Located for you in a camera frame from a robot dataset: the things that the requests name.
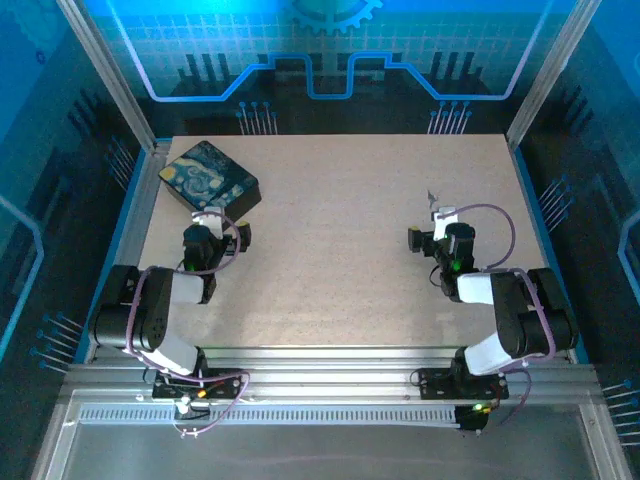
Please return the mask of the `starry night print box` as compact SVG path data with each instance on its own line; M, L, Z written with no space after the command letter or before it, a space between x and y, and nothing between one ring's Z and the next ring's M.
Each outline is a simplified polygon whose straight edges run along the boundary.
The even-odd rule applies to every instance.
M244 167L208 141L167 164L158 174L178 200L195 210L219 207L231 213L260 201L259 181Z

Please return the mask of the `black connector box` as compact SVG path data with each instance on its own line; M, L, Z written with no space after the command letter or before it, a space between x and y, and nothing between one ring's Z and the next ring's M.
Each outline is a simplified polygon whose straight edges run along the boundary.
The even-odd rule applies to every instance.
M483 404L456 406L455 422L461 431L481 432L488 424L491 408Z

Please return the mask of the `aluminium side rail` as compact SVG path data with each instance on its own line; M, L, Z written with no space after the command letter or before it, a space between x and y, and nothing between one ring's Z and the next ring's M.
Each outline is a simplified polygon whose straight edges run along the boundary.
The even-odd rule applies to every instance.
M111 267L115 264L137 265L141 259L160 186L158 172L168 159L171 142L171 138L161 138L153 154L142 151L138 157L89 307L74 364L86 363L91 357L89 320L96 309Z

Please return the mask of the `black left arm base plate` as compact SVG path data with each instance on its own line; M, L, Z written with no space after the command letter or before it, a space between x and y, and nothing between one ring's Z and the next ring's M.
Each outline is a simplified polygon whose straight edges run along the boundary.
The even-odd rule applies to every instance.
M200 370L196 376L221 377L235 373L235 376L215 382L199 381L191 382L177 379L168 374L157 373L152 389L152 398L159 400L180 400L188 397L191 401L213 400L213 399L233 399L240 387L244 385L244 380L239 369L205 369Z

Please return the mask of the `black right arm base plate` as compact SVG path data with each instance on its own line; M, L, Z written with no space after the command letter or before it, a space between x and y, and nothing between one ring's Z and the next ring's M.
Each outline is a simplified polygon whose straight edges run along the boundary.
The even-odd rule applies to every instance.
M422 400L502 400L510 394L498 375L474 376L446 368L419 368L409 376Z

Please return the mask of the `aluminium cross rail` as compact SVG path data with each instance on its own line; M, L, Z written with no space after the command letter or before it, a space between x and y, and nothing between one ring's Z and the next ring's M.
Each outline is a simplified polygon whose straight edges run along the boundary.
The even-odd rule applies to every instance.
M250 373L245 397L265 404L416 404L409 381L421 367L445 368L453 347L244 347L208 348L213 368ZM153 374L138 360L114 349L97 349L87 364L73 365L60 394L101 401L151 396ZM533 364L527 375L507 378L509 403L530 405L601 404L593 366L576 364L571 354Z

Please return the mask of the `aluminium frame post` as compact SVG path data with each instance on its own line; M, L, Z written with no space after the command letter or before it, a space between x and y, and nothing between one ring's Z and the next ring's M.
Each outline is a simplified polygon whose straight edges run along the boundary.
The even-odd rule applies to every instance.
M116 59L82 0L56 0L124 120L146 153L154 153L156 137Z
M602 0L576 0L563 27L554 40L532 86L518 109L506 140L514 151L531 127L560 74L583 37Z

